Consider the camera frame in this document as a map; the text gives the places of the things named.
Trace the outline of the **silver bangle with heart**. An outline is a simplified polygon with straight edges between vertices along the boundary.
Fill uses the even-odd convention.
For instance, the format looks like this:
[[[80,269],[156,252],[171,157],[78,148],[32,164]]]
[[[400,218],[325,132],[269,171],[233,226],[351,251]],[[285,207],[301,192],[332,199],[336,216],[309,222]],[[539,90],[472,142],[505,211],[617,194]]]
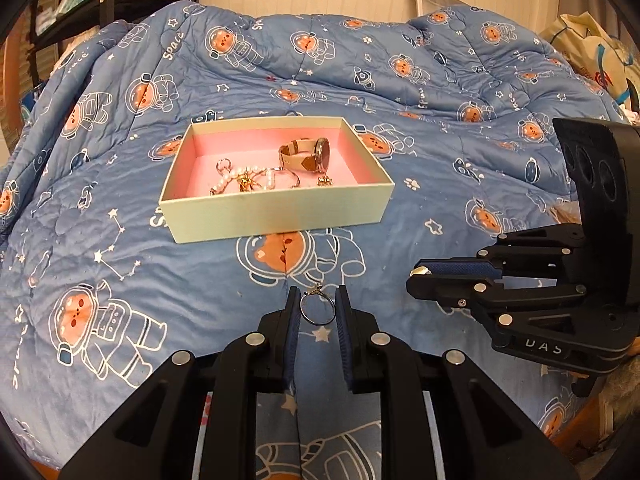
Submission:
[[[298,188],[300,177],[295,171],[283,167],[271,170],[271,184],[273,190],[284,190],[285,188]]]

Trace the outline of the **cream patterned tote bag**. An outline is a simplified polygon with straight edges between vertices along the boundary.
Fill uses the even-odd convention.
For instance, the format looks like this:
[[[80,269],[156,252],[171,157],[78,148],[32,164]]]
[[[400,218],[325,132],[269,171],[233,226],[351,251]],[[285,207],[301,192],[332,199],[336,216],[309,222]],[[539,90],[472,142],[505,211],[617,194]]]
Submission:
[[[589,12],[560,14],[541,33],[576,74],[605,91],[623,118],[639,125],[639,61]]]

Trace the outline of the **pale green pink-lined box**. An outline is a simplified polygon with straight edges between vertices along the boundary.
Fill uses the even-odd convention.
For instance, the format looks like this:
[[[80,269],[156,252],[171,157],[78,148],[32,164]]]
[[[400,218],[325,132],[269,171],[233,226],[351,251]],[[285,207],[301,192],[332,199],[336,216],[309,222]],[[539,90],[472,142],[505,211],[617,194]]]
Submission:
[[[178,244],[378,223],[394,182],[341,117],[199,122],[158,204]]]

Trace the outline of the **rose gold wristwatch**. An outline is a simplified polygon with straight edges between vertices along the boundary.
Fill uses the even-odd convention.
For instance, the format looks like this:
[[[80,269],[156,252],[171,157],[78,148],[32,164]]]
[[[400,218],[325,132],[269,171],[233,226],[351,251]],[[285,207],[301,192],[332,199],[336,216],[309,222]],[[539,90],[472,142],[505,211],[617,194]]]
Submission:
[[[291,171],[325,174],[330,158],[331,147],[327,138],[292,140],[279,148],[280,165]]]

